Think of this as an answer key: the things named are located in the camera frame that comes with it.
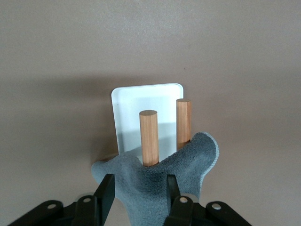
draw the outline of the blue towel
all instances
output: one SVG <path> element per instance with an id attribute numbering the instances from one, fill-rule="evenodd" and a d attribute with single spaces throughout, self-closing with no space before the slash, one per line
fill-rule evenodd
<path id="1" fill-rule="evenodd" d="M 132 226 L 160 226 L 168 215 L 167 174 L 175 174 L 181 193 L 199 198 L 203 179 L 218 155 L 214 138 L 202 132 L 155 166 L 145 167 L 136 156 L 125 152 L 108 162 L 94 163 L 91 171 L 98 183 L 106 174 L 115 175 L 115 195 L 124 204 Z"/>

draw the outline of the terry cloth fabric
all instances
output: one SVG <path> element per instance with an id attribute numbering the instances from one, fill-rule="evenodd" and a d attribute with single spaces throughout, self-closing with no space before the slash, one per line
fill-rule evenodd
<path id="1" fill-rule="evenodd" d="M 136 156 L 125 152 L 108 162 L 94 163 L 91 171 L 98 183 L 106 174 L 115 175 L 115 195 L 123 202 L 132 226 L 161 226 L 168 215 L 167 174 L 176 176 L 181 193 L 199 198 L 203 179 L 218 155 L 214 138 L 202 132 L 157 165 L 145 167 Z"/>

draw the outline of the wooden cylinder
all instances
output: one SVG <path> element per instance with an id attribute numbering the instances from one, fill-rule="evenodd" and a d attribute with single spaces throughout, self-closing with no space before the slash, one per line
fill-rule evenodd
<path id="1" fill-rule="evenodd" d="M 156 111 L 146 110 L 139 113 L 144 166 L 159 163 L 158 115 Z"/>
<path id="2" fill-rule="evenodd" d="M 177 99 L 177 151 L 191 138 L 191 101 Z"/>

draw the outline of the white tray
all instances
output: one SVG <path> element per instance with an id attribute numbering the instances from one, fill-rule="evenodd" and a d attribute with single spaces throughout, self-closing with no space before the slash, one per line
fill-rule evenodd
<path id="1" fill-rule="evenodd" d="M 177 83 L 121 87 L 112 91 L 119 154 L 131 151 L 142 162 L 139 112 L 158 112 L 159 160 L 176 152 L 176 100 L 183 98 Z"/>

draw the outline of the beige surface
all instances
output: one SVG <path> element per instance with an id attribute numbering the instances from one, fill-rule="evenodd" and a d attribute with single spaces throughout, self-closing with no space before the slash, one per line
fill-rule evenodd
<path id="1" fill-rule="evenodd" d="M 301 222 L 301 4 L 291 1 L 0 2 L 0 225 L 97 188 L 117 151 L 115 87 L 178 82 L 192 134 L 220 158 L 201 204 L 254 226 Z M 107 221 L 128 225 L 120 202 Z"/>

